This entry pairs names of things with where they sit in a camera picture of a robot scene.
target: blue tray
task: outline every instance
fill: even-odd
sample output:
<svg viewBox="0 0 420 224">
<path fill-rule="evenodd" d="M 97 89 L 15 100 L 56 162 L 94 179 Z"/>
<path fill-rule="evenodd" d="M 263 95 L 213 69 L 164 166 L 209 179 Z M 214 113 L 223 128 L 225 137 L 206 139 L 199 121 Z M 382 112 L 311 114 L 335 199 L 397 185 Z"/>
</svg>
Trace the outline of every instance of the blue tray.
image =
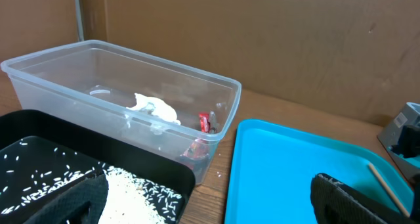
<svg viewBox="0 0 420 224">
<path fill-rule="evenodd" d="M 398 211 L 372 163 L 410 212 L 413 192 L 384 159 L 359 146 L 260 120 L 240 123 L 225 223 L 316 223 L 310 182 L 326 173 Z"/>
</svg>

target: wooden stick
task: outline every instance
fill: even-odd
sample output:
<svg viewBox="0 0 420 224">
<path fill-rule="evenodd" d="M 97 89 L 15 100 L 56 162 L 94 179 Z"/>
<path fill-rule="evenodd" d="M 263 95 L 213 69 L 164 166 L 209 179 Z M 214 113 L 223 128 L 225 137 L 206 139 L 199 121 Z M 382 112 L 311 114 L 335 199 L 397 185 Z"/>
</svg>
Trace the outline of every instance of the wooden stick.
<svg viewBox="0 0 420 224">
<path fill-rule="evenodd" d="M 385 191 L 388 193 L 389 197 L 392 199 L 392 201 L 395 203 L 397 208 L 402 212 L 402 214 L 406 217 L 410 217 L 410 213 L 407 211 L 407 209 L 402 205 L 401 201 L 396 197 L 396 195 L 393 193 L 391 188 L 388 186 L 387 182 L 382 178 L 381 174 L 376 170 L 375 166 L 372 163 L 369 163 L 369 168 L 372 171 L 372 173 L 376 176 L 382 187 L 385 189 Z"/>
</svg>

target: black tray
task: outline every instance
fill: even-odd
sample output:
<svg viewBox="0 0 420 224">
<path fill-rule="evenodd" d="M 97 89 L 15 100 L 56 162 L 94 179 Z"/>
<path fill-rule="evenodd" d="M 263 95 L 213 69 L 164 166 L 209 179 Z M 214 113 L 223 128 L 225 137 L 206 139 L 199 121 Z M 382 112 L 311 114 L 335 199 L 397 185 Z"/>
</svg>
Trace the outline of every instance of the black tray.
<svg viewBox="0 0 420 224">
<path fill-rule="evenodd" d="M 20 148 L 20 143 L 38 144 L 38 147 L 36 150 L 30 150 L 30 147 L 25 148 L 26 154 L 21 156 L 19 162 L 14 162 L 14 164 L 19 164 L 14 166 L 18 167 L 20 173 L 14 173 L 14 177 L 10 178 L 7 177 L 10 173 L 5 173 L 5 171 L 11 168 L 7 167 L 10 165 L 6 163 L 3 156 L 8 153 L 7 159 L 15 160 L 16 155 L 13 153 Z M 62 155 L 61 158 L 55 156 L 54 159 L 44 156 L 44 150 L 52 153 L 54 147 L 58 147 L 59 152 L 65 152 L 66 155 Z M 52 165 L 65 167 L 75 157 L 72 154 L 74 151 L 77 152 L 77 163 L 73 163 L 72 166 L 80 166 L 76 169 L 82 169 L 89 162 L 89 167 L 92 162 L 95 163 L 96 172 L 101 171 L 102 168 L 115 166 L 179 193 L 182 198 L 177 204 L 175 223 L 179 222 L 196 184 L 194 174 L 188 167 L 36 110 L 21 110 L 0 117 L 0 171 L 2 171 L 0 173 L 0 192 L 5 184 L 22 192 L 21 188 L 27 187 L 28 178 L 31 173 L 34 173 L 32 170 L 35 168 L 29 166 L 29 163 L 33 164 L 34 160 L 37 162 L 37 168 L 44 167 L 44 171 Z M 52 180 L 53 177 L 56 175 L 43 179 Z M 70 187 L 70 185 L 66 185 L 51 193 L 54 195 L 48 194 L 49 197 L 37 200 L 37 203 L 33 203 L 30 208 L 29 206 L 20 207 L 8 215 L 0 215 L 0 223 L 24 222 L 45 205 L 45 202 L 68 189 L 67 186 Z M 12 194 L 10 190 L 0 194 L 0 204 L 10 200 Z M 155 198 L 151 200 L 151 203 L 162 205 L 161 203 L 156 204 Z"/>
</svg>

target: cardboard panel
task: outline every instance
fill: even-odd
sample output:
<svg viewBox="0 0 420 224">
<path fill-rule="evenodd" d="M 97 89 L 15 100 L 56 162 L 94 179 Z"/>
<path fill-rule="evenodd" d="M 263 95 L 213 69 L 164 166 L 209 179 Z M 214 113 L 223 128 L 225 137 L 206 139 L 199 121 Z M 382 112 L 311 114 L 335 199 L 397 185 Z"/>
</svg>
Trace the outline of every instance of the cardboard panel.
<svg viewBox="0 0 420 224">
<path fill-rule="evenodd" d="M 418 0 L 104 3 L 109 42 L 258 93 L 379 125 L 420 102 Z"/>
<path fill-rule="evenodd" d="M 77 41 L 74 0 L 0 0 L 0 62 Z"/>
</svg>

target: transparent storage bin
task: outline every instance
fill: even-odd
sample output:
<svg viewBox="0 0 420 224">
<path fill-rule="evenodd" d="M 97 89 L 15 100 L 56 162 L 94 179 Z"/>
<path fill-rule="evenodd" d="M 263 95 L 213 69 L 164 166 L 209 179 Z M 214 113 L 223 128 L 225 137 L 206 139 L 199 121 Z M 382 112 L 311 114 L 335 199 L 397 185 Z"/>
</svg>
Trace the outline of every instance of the transparent storage bin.
<svg viewBox="0 0 420 224">
<path fill-rule="evenodd" d="M 186 164 L 197 184 L 241 95 L 236 80 L 96 40 L 6 60 L 1 69 L 23 109 L 52 114 Z M 136 104 L 135 93 L 164 100 L 181 125 L 127 109 Z M 215 113 L 216 133 L 201 132 L 203 112 Z"/>
</svg>

